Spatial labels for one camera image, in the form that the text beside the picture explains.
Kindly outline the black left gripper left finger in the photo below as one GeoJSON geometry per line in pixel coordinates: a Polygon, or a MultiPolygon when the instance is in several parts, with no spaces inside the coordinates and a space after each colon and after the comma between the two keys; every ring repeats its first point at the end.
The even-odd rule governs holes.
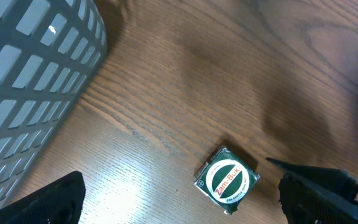
{"type": "Polygon", "coordinates": [[[73,171],[0,209],[0,224],[77,224],[85,194],[82,173],[73,171]]]}

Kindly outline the dark green round-logo packet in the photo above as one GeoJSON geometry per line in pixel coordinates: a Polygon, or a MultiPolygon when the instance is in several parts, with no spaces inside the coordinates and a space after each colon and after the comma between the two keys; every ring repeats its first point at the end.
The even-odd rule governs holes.
{"type": "Polygon", "coordinates": [[[260,175],[226,146],[219,146],[195,172],[194,185],[224,213],[233,214],[260,175]]]}

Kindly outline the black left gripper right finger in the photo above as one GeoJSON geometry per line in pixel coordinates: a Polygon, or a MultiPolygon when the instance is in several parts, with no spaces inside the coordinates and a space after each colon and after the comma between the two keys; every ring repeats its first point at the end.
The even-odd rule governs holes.
{"type": "Polygon", "coordinates": [[[358,223],[358,204],[299,175],[283,175],[279,202],[288,223],[358,223]]]}

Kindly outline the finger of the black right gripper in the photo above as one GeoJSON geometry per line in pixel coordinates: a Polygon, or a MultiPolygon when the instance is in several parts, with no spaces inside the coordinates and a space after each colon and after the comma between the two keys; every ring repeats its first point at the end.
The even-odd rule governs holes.
{"type": "Polygon", "coordinates": [[[348,201],[355,200],[358,194],[357,181],[344,170],[290,164],[271,157],[267,157],[266,160],[285,171],[294,172],[348,201]]]}

